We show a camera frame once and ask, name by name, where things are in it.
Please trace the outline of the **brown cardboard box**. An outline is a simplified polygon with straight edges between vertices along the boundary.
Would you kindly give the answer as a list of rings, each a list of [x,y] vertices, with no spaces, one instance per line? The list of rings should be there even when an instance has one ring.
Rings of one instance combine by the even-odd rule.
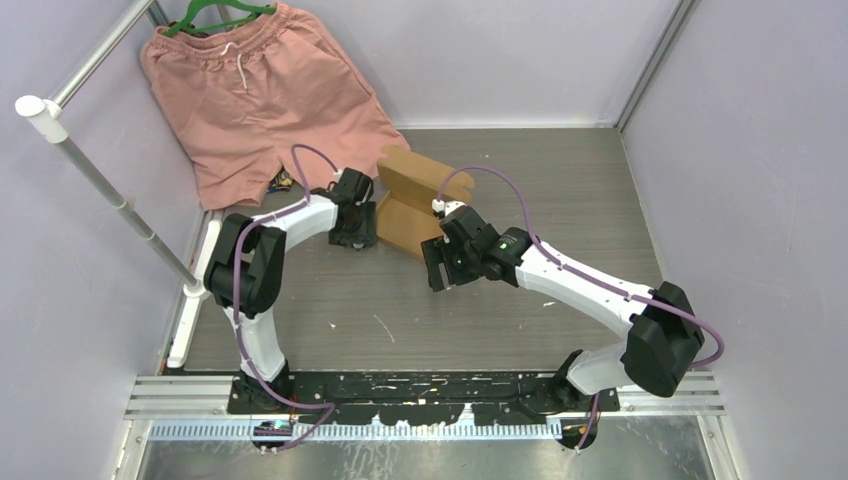
[[[385,189],[376,207],[377,237],[422,260],[421,243],[440,234],[431,202],[454,168],[411,150],[387,146],[382,149],[377,169]]]

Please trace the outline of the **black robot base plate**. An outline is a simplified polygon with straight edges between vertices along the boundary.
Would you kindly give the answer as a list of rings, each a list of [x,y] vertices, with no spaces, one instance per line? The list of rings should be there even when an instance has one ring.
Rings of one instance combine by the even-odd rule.
[[[557,422],[567,448],[590,446],[596,427],[589,414],[620,408],[614,389],[597,400],[565,406],[551,394],[554,374],[546,372],[294,372],[291,394],[280,402],[244,373],[233,377],[226,410],[263,415],[289,425],[306,424],[308,434],[325,424],[411,426],[471,422],[532,425]]]

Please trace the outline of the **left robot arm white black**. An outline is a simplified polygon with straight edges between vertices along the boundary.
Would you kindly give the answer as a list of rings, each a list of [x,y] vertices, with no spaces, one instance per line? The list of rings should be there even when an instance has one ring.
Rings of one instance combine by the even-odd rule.
[[[289,364],[277,339],[273,308],[282,290],[285,256],[326,233],[331,245],[361,250],[376,244],[374,181],[352,168],[301,201],[250,218],[225,217],[203,283],[231,321],[241,371],[255,385],[252,398],[269,413],[292,397]]]

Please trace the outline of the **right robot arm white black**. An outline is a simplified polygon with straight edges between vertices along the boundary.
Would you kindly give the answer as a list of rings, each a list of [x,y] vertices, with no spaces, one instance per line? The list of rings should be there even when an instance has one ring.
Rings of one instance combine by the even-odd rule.
[[[480,278],[544,294],[615,333],[617,344],[577,350],[559,367],[551,394],[577,411],[594,394],[636,385],[671,397],[705,342],[685,292],[620,280],[556,251],[528,231],[498,232],[460,201],[432,203],[440,234],[421,244],[430,288],[439,292]]]

